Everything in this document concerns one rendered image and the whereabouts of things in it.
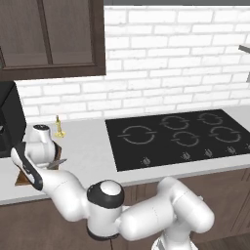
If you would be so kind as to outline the dark brown wall cupboard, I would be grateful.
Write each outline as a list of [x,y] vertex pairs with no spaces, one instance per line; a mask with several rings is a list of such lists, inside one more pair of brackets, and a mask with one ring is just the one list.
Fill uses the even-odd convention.
[[93,65],[51,65],[49,40],[42,0],[36,0],[43,33],[47,63],[41,66],[6,67],[0,48],[0,81],[31,80],[46,78],[65,78],[80,76],[97,76],[105,74],[104,46],[104,0],[91,0],[93,28]]

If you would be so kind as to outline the grey extractor hood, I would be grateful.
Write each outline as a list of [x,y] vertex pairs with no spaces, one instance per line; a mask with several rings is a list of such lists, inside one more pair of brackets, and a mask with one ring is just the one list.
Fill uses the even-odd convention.
[[[239,45],[238,50],[240,50],[242,52],[245,52],[245,53],[250,55],[250,48],[248,48],[248,47],[246,47],[244,45]],[[250,83],[250,71],[248,73],[247,82]]]

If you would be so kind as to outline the dark brown cupboard door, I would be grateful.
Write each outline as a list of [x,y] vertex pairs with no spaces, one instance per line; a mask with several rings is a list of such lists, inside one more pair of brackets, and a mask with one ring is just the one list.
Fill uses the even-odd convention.
[[47,63],[36,0],[0,0],[0,48],[6,67]]
[[42,0],[51,65],[93,65],[91,0]]

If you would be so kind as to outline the black countertop appliance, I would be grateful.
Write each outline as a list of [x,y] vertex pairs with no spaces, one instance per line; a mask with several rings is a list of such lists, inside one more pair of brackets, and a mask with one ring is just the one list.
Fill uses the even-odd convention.
[[14,81],[0,82],[0,158],[11,155],[26,129],[21,99]]

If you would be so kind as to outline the golden figurine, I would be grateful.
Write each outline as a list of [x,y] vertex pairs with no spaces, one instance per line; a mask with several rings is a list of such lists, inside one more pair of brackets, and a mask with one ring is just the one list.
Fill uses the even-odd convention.
[[62,130],[62,124],[60,121],[60,118],[58,116],[56,116],[56,127],[57,127],[57,131],[55,132],[55,136],[57,138],[63,138],[65,136],[65,131]]

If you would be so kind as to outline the dark brown base cupboards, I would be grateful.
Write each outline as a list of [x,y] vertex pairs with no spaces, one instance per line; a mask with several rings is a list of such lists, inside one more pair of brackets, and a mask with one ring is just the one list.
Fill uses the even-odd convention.
[[[215,213],[211,230],[191,236],[198,249],[250,250],[250,169],[181,181]],[[83,221],[64,220],[49,199],[0,206],[0,250],[150,250],[155,239],[95,241]]]

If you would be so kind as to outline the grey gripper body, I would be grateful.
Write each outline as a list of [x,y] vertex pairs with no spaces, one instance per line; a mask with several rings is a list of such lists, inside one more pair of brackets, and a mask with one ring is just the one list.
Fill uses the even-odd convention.
[[59,166],[60,164],[66,162],[67,159],[59,159],[59,160],[56,160],[52,163],[50,163],[47,167],[47,169],[53,169],[54,167],[57,167]]

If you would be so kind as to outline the black hob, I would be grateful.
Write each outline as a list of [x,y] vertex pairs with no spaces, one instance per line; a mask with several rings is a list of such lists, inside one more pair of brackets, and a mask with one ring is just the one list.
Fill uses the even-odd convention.
[[250,132],[221,109],[108,119],[119,172],[250,154]]

